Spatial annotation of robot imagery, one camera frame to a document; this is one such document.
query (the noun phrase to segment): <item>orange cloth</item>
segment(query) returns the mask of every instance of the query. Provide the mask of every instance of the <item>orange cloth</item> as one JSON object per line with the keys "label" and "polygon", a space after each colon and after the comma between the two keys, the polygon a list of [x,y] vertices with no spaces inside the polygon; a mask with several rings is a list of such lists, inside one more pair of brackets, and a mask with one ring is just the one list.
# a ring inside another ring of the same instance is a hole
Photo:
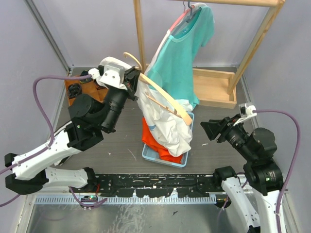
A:
{"label": "orange cloth", "polygon": [[182,156],[173,157],[170,155],[169,151],[162,145],[158,144],[157,141],[154,139],[152,134],[150,133],[149,127],[145,118],[142,118],[142,136],[141,140],[147,144],[150,148],[154,151],[158,152],[160,155],[160,159],[180,164]]}

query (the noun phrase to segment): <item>teal shirt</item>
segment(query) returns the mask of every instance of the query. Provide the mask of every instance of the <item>teal shirt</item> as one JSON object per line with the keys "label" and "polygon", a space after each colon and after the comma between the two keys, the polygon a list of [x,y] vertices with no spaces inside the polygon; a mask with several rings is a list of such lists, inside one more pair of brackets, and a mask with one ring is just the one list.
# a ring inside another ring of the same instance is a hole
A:
{"label": "teal shirt", "polygon": [[205,46],[213,34],[212,10],[201,7],[177,34],[169,36],[147,77],[175,100],[189,100],[194,108],[200,101],[193,91],[192,64],[199,48]]}

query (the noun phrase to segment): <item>clothing rack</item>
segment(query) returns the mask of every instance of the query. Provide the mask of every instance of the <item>clothing rack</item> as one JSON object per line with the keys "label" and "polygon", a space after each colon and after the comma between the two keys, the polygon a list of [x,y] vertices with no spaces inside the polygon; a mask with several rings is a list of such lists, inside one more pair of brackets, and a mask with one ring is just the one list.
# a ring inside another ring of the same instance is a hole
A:
{"label": "clothing rack", "polygon": [[[146,69],[145,48],[143,38],[142,16],[140,0],[133,0],[136,29],[138,37],[138,47],[142,70]],[[198,0],[195,2],[219,3],[246,6],[269,7],[257,33],[255,34],[242,62],[236,73],[222,72],[206,69],[193,69],[194,92],[200,100],[200,105],[234,108],[237,104],[236,85],[242,74],[249,65],[262,40],[266,36],[276,16],[281,10],[285,0]]]}

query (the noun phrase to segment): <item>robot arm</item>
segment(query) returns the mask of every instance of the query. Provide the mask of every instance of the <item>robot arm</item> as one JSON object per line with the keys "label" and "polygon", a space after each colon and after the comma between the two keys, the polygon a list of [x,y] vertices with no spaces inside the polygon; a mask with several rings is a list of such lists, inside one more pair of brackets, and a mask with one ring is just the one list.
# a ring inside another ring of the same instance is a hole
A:
{"label": "robot arm", "polygon": [[[95,146],[104,139],[102,131],[115,132],[115,125],[126,100],[137,100],[134,94],[140,71],[134,67],[124,70],[112,63],[109,64],[109,68],[115,69],[111,77],[103,75],[104,67],[99,67],[98,70],[104,77],[101,81],[105,82],[109,89],[104,102],[101,103],[87,94],[79,95],[69,107],[71,120],[54,133],[53,144],[48,150],[21,164],[19,161],[40,151],[48,143],[22,155],[9,153],[5,156],[6,167],[18,165],[12,169],[13,173],[6,177],[7,188],[27,195],[44,187],[71,186],[92,189],[96,185],[95,173],[91,168],[63,170],[49,166]],[[118,79],[119,83],[113,83],[111,79]]]}
{"label": "robot arm", "polygon": [[[247,196],[243,194],[232,167],[216,169],[213,175],[214,182],[216,186],[221,186],[229,195],[245,223],[245,232],[275,233],[277,232],[276,201],[283,186],[281,170],[273,160],[273,154],[277,149],[275,137],[271,131],[265,128],[256,128],[248,136],[241,122],[255,116],[252,115],[252,110],[255,108],[254,106],[243,105],[240,106],[240,110],[242,117],[238,114],[233,118],[225,117],[223,120],[210,120],[209,122],[201,122],[201,126],[210,140],[216,139],[220,134],[217,139],[218,143],[228,141],[247,160],[243,169],[250,186],[254,190],[260,222],[256,217],[254,207]],[[282,232],[286,232],[282,206],[279,213]]]}

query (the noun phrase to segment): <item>gray wall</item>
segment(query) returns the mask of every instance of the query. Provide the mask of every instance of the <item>gray wall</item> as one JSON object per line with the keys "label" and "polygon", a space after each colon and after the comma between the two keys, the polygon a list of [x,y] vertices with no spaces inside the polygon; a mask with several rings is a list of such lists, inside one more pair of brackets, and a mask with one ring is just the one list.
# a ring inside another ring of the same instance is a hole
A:
{"label": "gray wall", "polygon": [[[301,125],[302,142],[288,189],[304,232],[311,222],[311,2],[288,0],[246,70],[257,109],[286,110]],[[287,174],[296,143],[296,129],[280,114],[260,114],[259,124],[276,135],[275,160]]]}
{"label": "gray wall", "polygon": [[[181,1],[140,1],[146,62],[150,62],[184,6]],[[35,0],[35,3],[69,64],[92,67],[107,56],[124,59],[125,51],[139,57],[132,0]],[[224,4],[209,6],[214,13],[215,35],[200,50],[194,65],[239,64],[267,9]]]}
{"label": "gray wall", "polygon": [[[50,48],[33,16],[22,0],[1,1],[0,7],[0,167],[4,155],[25,153],[46,140],[48,127],[35,104],[32,83],[44,74],[66,72]],[[38,85],[39,99],[50,118],[55,117],[63,83],[43,81]],[[0,203],[13,196],[0,176]],[[0,208],[1,232],[16,228],[23,197]]]}

